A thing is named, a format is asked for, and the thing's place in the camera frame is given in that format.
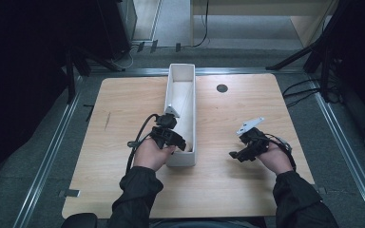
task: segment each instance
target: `person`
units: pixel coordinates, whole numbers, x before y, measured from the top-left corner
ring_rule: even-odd
[[[124,192],[112,205],[108,227],[149,227],[150,210],[156,195],[163,189],[163,184],[156,179],[156,171],[175,149],[175,146],[159,149],[152,139],[142,142],[136,151],[133,167],[120,181]],[[277,204],[278,228],[338,227],[319,193],[293,170],[287,156],[275,144],[269,143],[268,151],[257,158],[277,175],[273,195]]]

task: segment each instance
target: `wooden tabletop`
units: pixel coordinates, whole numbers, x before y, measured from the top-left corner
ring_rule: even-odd
[[[111,216],[111,205],[122,194],[130,148],[144,120],[163,114],[167,77],[105,79],[86,132],[66,199],[63,216],[95,213]],[[228,90],[220,93],[218,85]],[[264,117],[257,126],[293,147],[300,175],[314,183],[292,120],[272,74],[197,76],[198,162],[193,167],[162,167],[157,177],[164,189],[155,200],[152,218],[273,216],[275,174],[258,160],[239,162],[228,152],[244,144],[236,135],[242,122]],[[150,122],[145,132],[149,132]]]

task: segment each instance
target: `person's left hand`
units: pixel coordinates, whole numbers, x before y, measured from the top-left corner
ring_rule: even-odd
[[[136,150],[133,166],[150,168],[156,172],[165,164],[175,149],[175,145],[160,149],[153,139],[146,139]]]

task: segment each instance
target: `black sleeve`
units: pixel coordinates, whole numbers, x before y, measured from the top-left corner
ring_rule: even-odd
[[[314,187],[294,171],[279,174],[274,188],[277,227],[338,227]]]
[[[149,214],[163,184],[152,169],[135,166],[121,179],[123,194],[112,204],[108,227],[148,227]]]

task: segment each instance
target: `white container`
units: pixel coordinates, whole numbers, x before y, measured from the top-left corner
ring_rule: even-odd
[[[177,118],[173,131],[186,141],[185,151],[175,151],[167,166],[194,166],[197,162],[195,65],[172,64],[168,72],[164,113]]]

